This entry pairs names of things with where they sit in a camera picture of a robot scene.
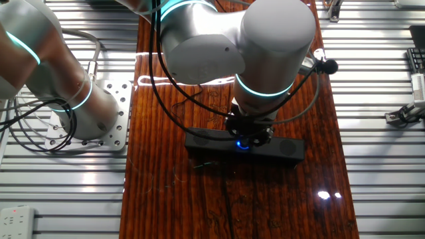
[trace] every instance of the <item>black wire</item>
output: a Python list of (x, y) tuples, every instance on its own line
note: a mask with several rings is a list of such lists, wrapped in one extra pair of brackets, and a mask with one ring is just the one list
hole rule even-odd
[(2, 127), (2, 128), (0, 129), (0, 133), (1, 133), (1, 132), (3, 132), (3, 131), (5, 131), (7, 128), (11, 127), (14, 123), (18, 122), (19, 120), (21, 120), (21, 119), (23, 119), (23, 118), (25, 118), (25, 117), (29, 116), (30, 114), (32, 114), (32, 113), (34, 113), (34, 112), (36, 112), (36, 111), (37, 111), (38, 109), (40, 109), (41, 107), (46, 106), (46, 105), (48, 105), (48, 104), (55, 104), (55, 103), (56, 103), (56, 101), (57, 101), (57, 99), (55, 99), (55, 100), (48, 100), (48, 101), (46, 101), (46, 102), (43, 102), (42, 104), (40, 104), (40, 105), (38, 105), (38, 106), (34, 107), (33, 109), (29, 110), (27, 113), (25, 113), (25, 114), (21, 115), (20, 117), (15, 117), (15, 118), (13, 118), (13, 119), (7, 119), (7, 118), (6, 118), (6, 120), (5, 120), (5, 121), (0, 122), (0, 125), (6, 125), (6, 126), (4, 126), (4, 127)]
[[(201, 89), (201, 90), (199, 90), (198, 92), (196, 92), (196, 93), (194, 93), (193, 95), (191, 95), (191, 97), (195, 97), (195, 96), (198, 96), (198, 95), (200, 95), (200, 94), (202, 94), (202, 92), (204, 91), (204, 88), (201, 86), (201, 85), (198, 85), (199, 86), (199, 88)], [(179, 106), (179, 105), (183, 105), (183, 104), (185, 104), (186, 103), (186, 101), (187, 100), (189, 100), (189, 99), (184, 99), (182, 102), (177, 102), (176, 104), (173, 104), (172, 106), (171, 106), (171, 113), (177, 118), (177, 119), (179, 119), (180, 120), (180, 123), (183, 123), (183, 120), (181, 120), (181, 118), (177, 115), (177, 112), (176, 113), (174, 113), (174, 107), (177, 107), (177, 106)]]
[(182, 93), (182, 95), (184, 95), (186, 98), (188, 98), (190, 101), (192, 101), (193, 103), (195, 103), (196, 105), (214, 113), (214, 114), (218, 114), (220, 116), (224, 116), (224, 117), (228, 117), (228, 118), (237, 118), (234, 115), (228, 114), (228, 113), (223, 113), (220, 112), (218, 110), (214, 110), (202, 103), (200, 103), (199, 101), (197, 101), (196, 99), (192, 98), (190, 95), (188, 95), (188, 93), (186, 93), (177, 83), (176, 81), (174, 81), (173, 77), (170, 75), (170, 72), (168, 72), (167, 67), (165, 66), (164, 60), (162, 58), (162, 53), (161, 53), (161, 21), (157, 21), (157, 53), (158, 53), (158, 60), (159, 63), (162, 67), (162, 70), (164, 71), (165, 75), (167, 76), (168, 80), (170, 81), (170, 83), (172, 83), (172, 85), (180, 92)]
[[(152, 5), (156, 6), (156, 2), (155, 0), (152, 0)], [(155, 22), (157, 23), (157, 34), (160, 35), (160, 29), (161, 29), (161, 21), (159, 21), (159, 19), (161, 19), (161, 11), (158, 11), (158, 18), (156, 17), (157, 14), (156, 13), (152, 13), (152, 20), (151, 20), (151, 32), (150, 32), (150, 36), (149, 36), (149, 76), (151, 78), (151, 84), (152, 84), (152, 90), (153, 93), (155, 94), (155, 97), (157, 98), (157, 101), (159, 103), (159, 105), (161, 106), (162, 110), (165, 112), (165, 114), (167, 114), (168, 118), (170, 118), (170, 120), (175, 123), (177, 126), (179, 126), (183, 131), (190, 133), (191, 135), (197, 136), (197, 137), (202, 137), (205, 139), (209, 139), (209, 140), (215, 140), (215, 141), (234, 141), (237, 138), (236, 137), (210, 137), (207, 135), (203, 135), (200, 133), (197, 133), (195, 131), (192, 131), (188, 128), (186, 128), (183, 124), (181, 124), (180, 122), (178, 122), (172, 115), (171, 113), (168, 111), (168, 109), (165, 107), (165, 104), (163, 103), (161, 97), (159, 96), (158, 90), (157, 90), (157, 86), (155, 85), (155, 80), (153, 79), (153, 58), (152, 58), (152, 54), (153, 54), (153, 36), (155, 34)]]
[(167, 67), (164, 64), (164, 61), (162, 59), (162, 55), (161, 55), (161, 21), (159, 20), (161, 19), (161, 11), (158, 11), (157, 14), (153, 13), (152, 14), (152, 21), (151, 21), (151, 32), (150, 32), (150, 36), (149, 36), (149, 75), (151, 78), (151, 84), (152, 84), (152, 90), (153, 93), (155, 94), (155, 97), (157, 98), (157, 101), (159, 103), (159, 105), (162, 107), (162, 110), (167, 114), (167, 116), (170, 118), (171, 121), (173, 121), (173, 123), (175, 123), (177, 126), (179, 126), (183, 131), (190, 133), (192, 135), (195, 135), (197, 137), (201, 137), (201, 138), (205, 138), (205, 139), (209, 139), (209, 140), (215, 140), (215, 141), (234, 141), (238, 138), (249, 138), (249, 137), (253, 137), (255, 135), (258, 135), (259, 133), (262, 133), (265, 129), (253, 133), (251, 135), (239, 135), (238, 137), (226, 137), (226, 138), (221, 138), (221, 137), (210, 137), (207, 135), (203, 135), (203, 134), (199, 134), (195, 131), (192, 131), (188, 128), (186, 128), (183, 124), (179, 123), (172, 115), (171, 113), (168, 111), (168, 109), (165, 107), (165, 104), (163, 103), (161, 97), (159, 96), (159, 93), (157, 91), (156, 85), (155, 85), (155, 80), (153, 79), (153, 59), (152, 59), (152, 54), (153, 54), (153, 35), (155, 34), (155, 22), (156, 22), (156, 29), (157, 29), (157, 53), (158, 53), (158, 59), (159, 59), (159, 63), (165, 73), (165, 75), (167, 75), (170, 83), (172, 83), (172, 85), (180, 92), (182, 93), (188, 100), (192, 101), (193, 103), (195, 103), (196, 105), (221, 116), (225, 116), (228, 118), (233, 118), (233, 119), (237, 119), (237, 120), (243, 120), (243, 119), (250, 119), (253, 120), (255, 118), (259, 118), (262, 116), (266, 116), (268, 114), (271, 114), (273, 112), (275, 112), (276, 110), (280, 109), (284, 104), (286, 104), (286, 102), (288, 102), (293, 96), (294, 94), (302, 87), (302, 85), (305, 83), (305, 81), (309, 78), (309, 76), (316, 70), (317, 65), (319, 64), (319, 62), (316, 62), (313, 67), (309, 70), (309, 72), (304, 76), (304, 78), (301, 80), (301, 82), (298, 84), (298, 86), (295, 88), (295, 90), (288, 96), (286, 97), (279, 105), (277, 105), (275, 108), (272, 108), (271, 110), (264, 112), (262, 114), (258, 114), (255, 116), (235, 116), (235, 115), (231, 115), (231, 114), (227, 114), (227, 113), (223, 113), (223, 112), (219, 112), (216, 111), (212, 108), (209, 108), (208, 106), (198, 102), (196, 99), (194, 99), (193, 97), (191, 97), (190, 95), (188, 95), (182, 88), (180, 88), (177, 83), (174, 81), (174, 79), (171, 77), (170, 73), (168, 72)]
[[(52, 149), (45, 149), (41, 146), (39, 146), (37, 143), (35, 143), (33, 141), (33, 139), (31, 139), (31, 137), (26, 133), (25, 129), (22, 126), (22, 123), (20, 120), (18, 120), (18, 124), (19, 127), (21, 128), (22, 132), (25, 134), (25, 136), (28, 138), (28, 140), (36, 147), (38, 147), (39, 149), (32, 149), (30, 147), (27, 147), (24, 143), (22, 143), (21, 141), (18, 140), (17, 136), (15, 135), (15, 132), (13, 130), (11, 130), (11, 135), (13, 137), (13, 139), (15, 139), (15, 141), (22, 147), (24, 147), (25, 149), (28, 149), (29, 151), (32, 152), (39, 152), (39, 153), (46, 153), (46, 152), (57, 152), (60, 151), (61, 149), (63, 149), (64, 147), (66, 147), (69, 142), (71, 141), (71, 139), (74, 137), (74, 134), (76, 132), (76, 115), (74, 112), (72, 112), (72, 108), (68, 105), (65, 104), (66, 101), (65, 100), (53, 100), (54, 104), (58, 104), (59, 106), (62, 106), (62, 108), (65, 110), (66, 114), (68, 115), (68, 117), (70, 118), (70, 133), (68, 133), (64, 139), (64, 141), (62, 143), (60, 143), (58, 146), (53, 147)], [(11, 105), (11, 100), (9, 100), (7, 107), (9, 108)], [(16, 118), (22, 118), (22, 116), (19, 115), (19, 111), (18, 109), (15, 109), (15, 113), (18, 117)], [(9, 119), (9, 111), (6, 112), (6, 119)]]
[(304, 76), (304, 78), (301, 80), (301, 82), (299, 82), (299, 84), (297, 85), (297, 87), (289, 94), (289, 96), (287, 96), (284, 101), (280, 102), (280, 104), (278, 104), (276, 107), (272, 108), (271, 110), (268, 110), (267, 112), (255, 115), (255, 116), (245, 116), (246, 118), (250, 118), (250, 119), (254, 119), (254, 118), (260, 118), (260, 117), (264, 117), (267, 116), (273, 112), (275, 112), (276, 110), (279, 110), (282, 106), (284, 106), (289, 100), (292, 99), (292, 97), (298, 92), (298, 90), (304, 85), (304, 83), (308, 80), (308, 78), (311, 76), (311, 74), (313, 74), (313, 72), (316, 70), (317, 65), (320, 62), (316, 62), (314, 63), (314, 65), (311, 67), (311, 69), (307, 72), (307, 74)]
[(227, 13), (226, 10), (224, 10), (224, 7), (221, 5), (221, 3), (218, 0), (215, 0), (218, 4), (218, 6), (221, 8), (221, 10), (223, 10), (225, 13)]

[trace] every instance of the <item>wooden tabletop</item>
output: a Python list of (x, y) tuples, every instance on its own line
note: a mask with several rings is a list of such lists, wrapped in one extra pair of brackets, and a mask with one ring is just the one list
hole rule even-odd
[[(243, 10), (219, 0), (227, 11)], [(323, 47), (317, 30), (313, 50)], [(275, 136), (305, 140), (305, 161), (295, 169), (211, 163), (189, 156), (185, 134), (161, 110), (150, 86), (149, 23), (139, 21), (135, 92), (131, 112), (120, 238), (359, 238), (329, 78), (321, 76), (319, 99), (302, 118), (276, 126)], [(223, 118), (184, 104), (154, 58), (154, 75), (165, 105), (187, 127), (224, 129)], [(316, 78), (279, 111), (290, 118), (310, 103)], [(189, 94), (198, 86), (183, 87)], [(204, 86), (202, 103), (229, 111), (232, 83)]]

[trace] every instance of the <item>black device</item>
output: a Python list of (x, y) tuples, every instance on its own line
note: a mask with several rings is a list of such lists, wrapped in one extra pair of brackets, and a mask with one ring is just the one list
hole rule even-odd
[(412, 69), (412, 73), (418, 73), (421, 64), (425, 65), (425, 48), (407, 49), (407, 58)]
[(416, 48), (425, 49), (425, 25), (413, 25), (409, 27), (413, 43)]
[[(230, 137), (228, 131), (190, 128), (197, 133), (212, 137)], [(278, 163), (293, 167), (304, 160), (304, 140), (272, 137), (269, 143), (259, 147), (244, 147), (241, 142), (214, 141), (186, 133), (185, 147), (189, 152), (204, 155), (240, 155), (243, 161), (257, 163)]]
[(413, 25), (409, 27), (409, 31), (415, 47), (407, 49), (407, 58), (412, 73), (418, 73), (420, 65), (425, 65), (425, 26)]

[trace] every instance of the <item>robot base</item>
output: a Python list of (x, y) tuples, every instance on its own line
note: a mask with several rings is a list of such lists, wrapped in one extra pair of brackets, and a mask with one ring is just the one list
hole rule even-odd
[[(128, 81), (118, 82), (116, 80), (97, 80), (96, 83), (116, 99), (119, 107), (117, 121), (111, 130), (101, 138), (90, 141), (72, 139), (71, 144), (63, 148), (63, 151), (120, 151), (126, 145), (133, 85)], [(52, 125), (60, 125), (60, 119), (54, 112), (52, 112), (50, 117), (50, 123)], [(53, 128), (51, 125), (48, 127), (47, 137), (55, 138), (61, 135), (66, 135), (62, 128)], [(60, 143), (60, 139), (56, 141), (46, 139), (44, 145), (47, 149), (51, 149), (57, 146), (58, 143)]]
[[(213, 137), (230, 137), (229, 132), (213, 129), (190, 128)], [(304, 140), (273, 137), (270, 143), (260, 147), (243, 149), (237, 141), (213, 141), (186, 133), (185, 147), (197, 155), (231, 156), (243, 162), (273, 163), (294, 167), (304, 160)]]

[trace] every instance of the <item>white power strip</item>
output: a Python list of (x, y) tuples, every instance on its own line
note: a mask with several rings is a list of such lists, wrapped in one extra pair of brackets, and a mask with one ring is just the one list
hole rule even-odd
[(0, 211), (0, 239), (31, 239), (34, 209), (29, 206), (4, 208)]
[(414, 107), (425, 108), (425, 80), (421, 73), (412, 74)]

